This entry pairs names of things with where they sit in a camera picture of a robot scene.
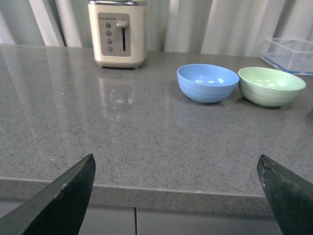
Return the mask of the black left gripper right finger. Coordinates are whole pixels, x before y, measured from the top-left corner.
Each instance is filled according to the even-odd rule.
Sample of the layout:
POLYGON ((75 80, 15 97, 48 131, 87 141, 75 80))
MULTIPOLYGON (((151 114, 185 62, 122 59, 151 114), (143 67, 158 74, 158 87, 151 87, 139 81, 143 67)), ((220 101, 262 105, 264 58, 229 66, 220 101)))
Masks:
POLYGON ((284 235, 313 233, 313 184, 266 155, 257 172, 277 224, 284 235))

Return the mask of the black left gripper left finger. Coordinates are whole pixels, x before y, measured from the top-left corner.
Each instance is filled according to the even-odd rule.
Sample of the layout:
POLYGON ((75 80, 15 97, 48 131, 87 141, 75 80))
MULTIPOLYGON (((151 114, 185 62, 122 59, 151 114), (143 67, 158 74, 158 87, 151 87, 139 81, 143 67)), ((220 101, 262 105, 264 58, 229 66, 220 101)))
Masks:
POLYGON ((2 235, 77 235, 91 196, 96 163, 88 154, 0 219, 2 235))

